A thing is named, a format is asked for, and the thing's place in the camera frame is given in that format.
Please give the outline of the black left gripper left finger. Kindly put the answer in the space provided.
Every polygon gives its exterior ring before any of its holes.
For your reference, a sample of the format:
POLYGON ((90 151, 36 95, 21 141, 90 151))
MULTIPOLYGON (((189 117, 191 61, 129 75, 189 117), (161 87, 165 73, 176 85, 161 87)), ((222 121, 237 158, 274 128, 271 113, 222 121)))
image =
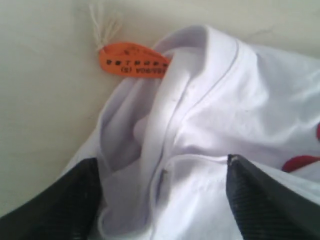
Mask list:
POLYGON ((2 240, 86 240, 102 189, 96 158, 87 158, 39 195, 0 218, 2 240))

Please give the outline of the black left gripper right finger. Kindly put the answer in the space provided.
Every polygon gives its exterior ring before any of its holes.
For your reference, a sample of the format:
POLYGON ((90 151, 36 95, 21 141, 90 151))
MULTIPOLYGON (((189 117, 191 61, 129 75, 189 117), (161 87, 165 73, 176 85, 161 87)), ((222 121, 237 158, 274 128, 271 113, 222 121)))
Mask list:
POLYGON ((318 240, 320 206, 241 155, 227 158, 226 195, 245 240, 318 240))

